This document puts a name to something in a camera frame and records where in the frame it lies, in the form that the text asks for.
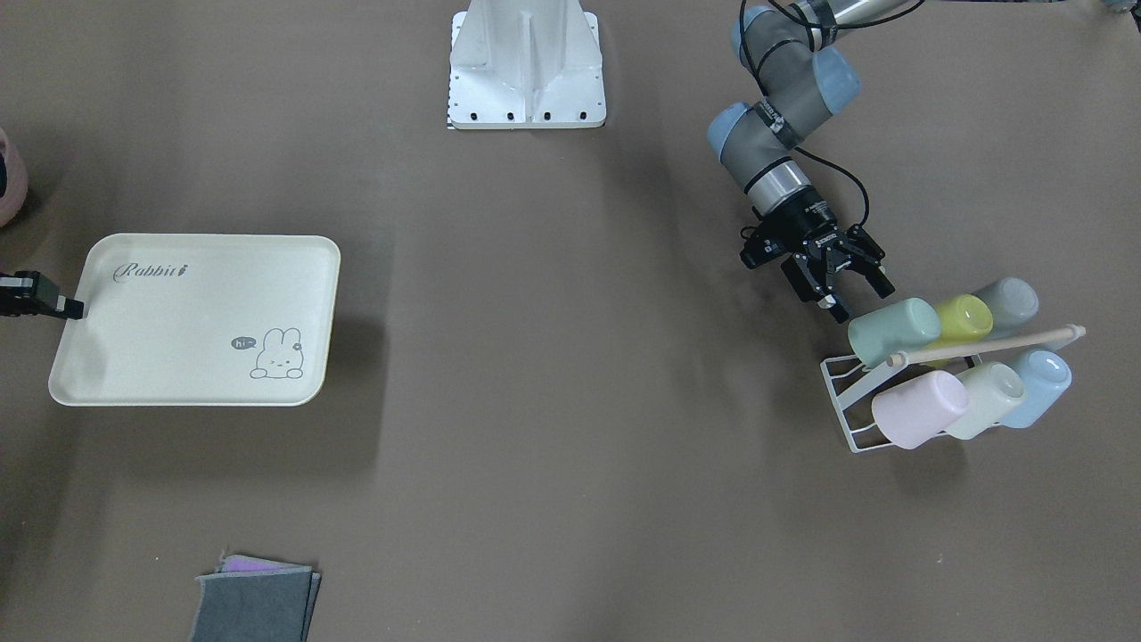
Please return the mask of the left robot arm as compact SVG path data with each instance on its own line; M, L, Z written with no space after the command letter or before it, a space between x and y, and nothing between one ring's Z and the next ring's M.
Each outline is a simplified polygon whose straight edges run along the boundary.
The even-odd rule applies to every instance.
M917 7L912 1L741 3L733 25L733 48L759 99L719 113L709 125L709 144L756 218L742 231L741 260L750 269L779 261L799 300L818 304L839 324L851 317L834 285L840 273L859 273L880 298L895 292L882 267L885 253L863 222L839 224L793 154L861 89L835 47L840 36Z

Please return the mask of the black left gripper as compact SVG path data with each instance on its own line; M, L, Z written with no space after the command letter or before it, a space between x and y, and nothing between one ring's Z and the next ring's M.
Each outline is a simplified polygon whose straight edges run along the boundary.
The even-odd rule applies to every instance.
M876 293L891 296L882 260L887 252L863 225L841 231L827 202L814 187L803 187L766 211L753 208L758 225L786 244L788 255L782 273L799 300L817 304L836 324L852 319L852 310L834 289L833 276L851 269L859 273Z

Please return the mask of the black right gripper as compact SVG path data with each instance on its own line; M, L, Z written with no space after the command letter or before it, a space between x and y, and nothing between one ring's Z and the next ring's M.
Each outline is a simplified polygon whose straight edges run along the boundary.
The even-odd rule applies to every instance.
M47 316L82 320L84 315L83 301L60 298L60 289L41 273L3 273L1 276L1 317Z

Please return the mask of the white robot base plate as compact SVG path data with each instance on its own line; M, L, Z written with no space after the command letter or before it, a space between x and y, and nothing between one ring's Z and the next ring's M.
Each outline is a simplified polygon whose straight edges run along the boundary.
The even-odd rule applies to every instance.
M578 1L472 1L451 21L454 130L599 128L602 40Z

